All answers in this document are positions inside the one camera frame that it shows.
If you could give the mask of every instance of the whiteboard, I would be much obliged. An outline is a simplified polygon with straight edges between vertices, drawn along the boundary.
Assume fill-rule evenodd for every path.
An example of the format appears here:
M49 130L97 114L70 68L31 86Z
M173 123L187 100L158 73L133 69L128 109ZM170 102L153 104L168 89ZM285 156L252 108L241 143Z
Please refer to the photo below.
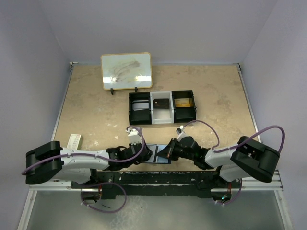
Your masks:
M105 90L150 88L152 86L150 53L101 55L101 73Z

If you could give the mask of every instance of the wall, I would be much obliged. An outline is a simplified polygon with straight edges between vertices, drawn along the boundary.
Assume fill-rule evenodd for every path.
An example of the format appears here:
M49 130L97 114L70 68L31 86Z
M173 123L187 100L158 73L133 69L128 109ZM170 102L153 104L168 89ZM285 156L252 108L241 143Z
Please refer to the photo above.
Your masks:
M279 124L286 142L279 162L296 229L307 226L307 1L279 0L243 62L243 77L259 128ZM263 134L278 147L278 131Z
M41 0L70 61L148 51L154 63L238 63L277 0Z
M69 63L36 0L0 1L0 223L17 229L25 153L50 141Z

